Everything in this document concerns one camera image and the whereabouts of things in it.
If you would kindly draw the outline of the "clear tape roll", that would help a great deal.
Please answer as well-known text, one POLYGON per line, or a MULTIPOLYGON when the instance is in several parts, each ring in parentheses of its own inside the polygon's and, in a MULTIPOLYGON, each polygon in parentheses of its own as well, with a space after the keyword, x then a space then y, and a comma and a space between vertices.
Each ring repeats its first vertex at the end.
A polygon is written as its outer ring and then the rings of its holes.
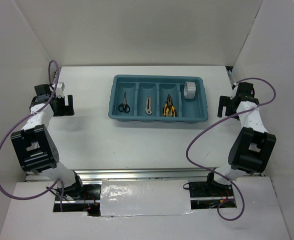
POLYGON ((183 89, 184 98, 191 100, 195 98, 196 95, 196 84, 195 82, 186 81, 183 89))

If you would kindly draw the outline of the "black handled scissors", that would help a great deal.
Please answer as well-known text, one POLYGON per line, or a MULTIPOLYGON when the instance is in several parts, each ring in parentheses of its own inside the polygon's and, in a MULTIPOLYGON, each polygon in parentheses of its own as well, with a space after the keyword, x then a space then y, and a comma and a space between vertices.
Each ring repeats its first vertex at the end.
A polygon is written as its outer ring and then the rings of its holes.
POLYGON ((123 102, 121 104, 119 104, 118 110, 121 113, 129 113, 130 112, 130 107, 127 104, 127 95, 126 95, 126 92, 124 92, 123 102))

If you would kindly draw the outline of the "yellow black pliers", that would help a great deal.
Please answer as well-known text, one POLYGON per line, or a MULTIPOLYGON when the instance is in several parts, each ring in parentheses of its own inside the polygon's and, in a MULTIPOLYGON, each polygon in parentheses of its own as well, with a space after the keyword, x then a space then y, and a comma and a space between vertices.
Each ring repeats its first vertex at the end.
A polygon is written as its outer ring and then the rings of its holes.
POLYGON ((164 108, 163 108, 163 115, 165 117, 177 117, 176 109, 173 105, 171 95, 168 94, 164 108))

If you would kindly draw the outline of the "silver utility knife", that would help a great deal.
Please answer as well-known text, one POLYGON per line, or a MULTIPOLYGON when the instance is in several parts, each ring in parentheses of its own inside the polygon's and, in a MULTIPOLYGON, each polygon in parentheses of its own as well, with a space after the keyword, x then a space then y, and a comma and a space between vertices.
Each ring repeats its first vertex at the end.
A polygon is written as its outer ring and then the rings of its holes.
POLYGON ((152 107, 151 107, 151 103, 152 103, 152 97, 148 96, 146 98, 146 104, 145 104, 145 112, 148 115, 152 114, 152 107))

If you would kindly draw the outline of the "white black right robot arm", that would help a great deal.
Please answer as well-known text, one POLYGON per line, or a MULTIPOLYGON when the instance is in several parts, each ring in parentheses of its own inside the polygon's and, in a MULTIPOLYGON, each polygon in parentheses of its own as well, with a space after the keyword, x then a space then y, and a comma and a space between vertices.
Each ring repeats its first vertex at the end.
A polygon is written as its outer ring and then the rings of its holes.
POLYGON ((240 120, 241 131, 228 155, 228 163, 216 169, 217 173, 209 173, 205 191, 210 196, 217 195, 222 189, 246 174, 252 175, 265 170, 276 143, 276 137, 268 133, 264 127, 259 108, 259 101, 254 97, 253 84, 248 82, 235 83, 231 96, 221 96, 217 116, 222 117, 253 109, 234 118, 240 120))

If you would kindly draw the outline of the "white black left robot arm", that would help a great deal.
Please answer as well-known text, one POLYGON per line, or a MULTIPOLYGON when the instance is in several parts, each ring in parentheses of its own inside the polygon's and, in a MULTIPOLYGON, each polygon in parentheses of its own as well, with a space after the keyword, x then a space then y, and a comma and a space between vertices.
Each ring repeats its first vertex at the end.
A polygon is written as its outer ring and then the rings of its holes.
POLYGON ((64 89, 64 83, 35 86, 37 95, 30 105, 33 115, 20 131, 11 134, 11 141, 23 171, 52 181, 62 180, 64 195, 79 200, 85 195, 85 186, 73 170, 60 162, 58 149, 48 132, 52 117, 74 115, 73 96, 68 95, 65 105, 64 89))

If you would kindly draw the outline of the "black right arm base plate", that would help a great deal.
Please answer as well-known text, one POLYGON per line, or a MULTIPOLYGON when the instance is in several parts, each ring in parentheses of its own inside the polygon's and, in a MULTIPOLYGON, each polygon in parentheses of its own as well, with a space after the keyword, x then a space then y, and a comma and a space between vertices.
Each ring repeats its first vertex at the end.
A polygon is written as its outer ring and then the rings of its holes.
POLYGON ((231 187, 220 188, 209 186, 204 181, 194 181, 185 183, 183 189, 188 190, 191 198, 229 198, 233 196, 233 190, 231 187))

